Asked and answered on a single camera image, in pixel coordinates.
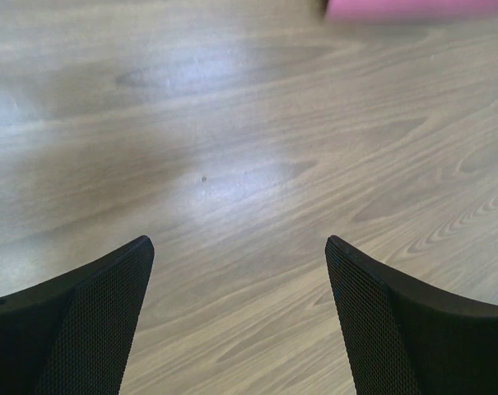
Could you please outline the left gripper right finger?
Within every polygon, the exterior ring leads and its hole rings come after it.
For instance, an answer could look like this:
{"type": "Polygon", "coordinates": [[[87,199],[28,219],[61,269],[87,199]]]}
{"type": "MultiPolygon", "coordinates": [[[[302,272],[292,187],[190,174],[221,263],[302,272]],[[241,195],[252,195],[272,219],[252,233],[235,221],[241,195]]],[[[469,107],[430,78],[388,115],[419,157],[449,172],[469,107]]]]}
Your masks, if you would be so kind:
{"type": "Polygon", "coordinates": [[[337,236],[328,275],[359,394],[498,394],[498,305],[431,286],[337,236]]]}

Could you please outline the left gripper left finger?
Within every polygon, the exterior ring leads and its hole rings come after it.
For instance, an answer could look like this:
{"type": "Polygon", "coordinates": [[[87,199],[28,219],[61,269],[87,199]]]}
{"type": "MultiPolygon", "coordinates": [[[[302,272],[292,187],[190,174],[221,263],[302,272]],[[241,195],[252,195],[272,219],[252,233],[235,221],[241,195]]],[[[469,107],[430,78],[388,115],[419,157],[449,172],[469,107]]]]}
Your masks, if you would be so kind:
{"type": "Polygon", "coordinates": [[[154,263],[141,236],[0,297],[0,394],[117,394],[154,263]]]}

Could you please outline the pink t-shirt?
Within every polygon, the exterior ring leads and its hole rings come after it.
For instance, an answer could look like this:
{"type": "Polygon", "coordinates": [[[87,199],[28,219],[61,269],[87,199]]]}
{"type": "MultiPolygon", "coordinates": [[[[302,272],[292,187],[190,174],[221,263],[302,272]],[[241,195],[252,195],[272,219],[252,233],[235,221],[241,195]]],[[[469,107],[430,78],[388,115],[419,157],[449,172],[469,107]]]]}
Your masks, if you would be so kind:
{"type": "Polygon", "coordinates": [[[498,14],[498,0],[332,0],[330,21],[387,22],[452,19],[498,14]]]}

